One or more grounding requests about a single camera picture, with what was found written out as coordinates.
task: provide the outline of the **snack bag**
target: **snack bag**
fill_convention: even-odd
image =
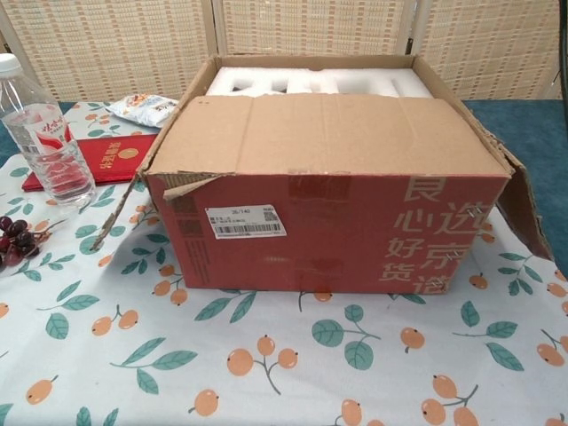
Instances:
[[[130,95],[106,109],[114,115],[145,126],[161,128],[178,102],[158,95]]]

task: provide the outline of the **red certificate cover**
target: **red certificate cover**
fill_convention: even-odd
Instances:
[[[119,136],[116,138],[78,140],[96,185],[129,182],[146,156],[157,135]],[[42,191],[34,173],[21,187],[24,191]]]

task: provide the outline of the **floral tablecloth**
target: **floral tablecloth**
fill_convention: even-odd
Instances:
[[[101,103],[67,119],[153,131]],[[72,220],[0,272],[0,426],[564,424],[568,284],[496,209],[445,296],[198,290],[142,185],[93,253],[126,185],[64,211],[28,173],[0,169],[0,214]]]

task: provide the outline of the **open cardboard box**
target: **open cardboard box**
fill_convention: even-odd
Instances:
[[[221,67],[411,67],[434,99],[204,97]],[[419,57],[212,57],[136,179],[188,287],[444,293],[495,203],[551,258],[525,167]]]

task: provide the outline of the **water bottle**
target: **water bottle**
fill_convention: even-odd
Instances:
[[[91,171],[57,101],[0,54],[0,118],[43,186],[60,205],[82,207],[94,193]]]

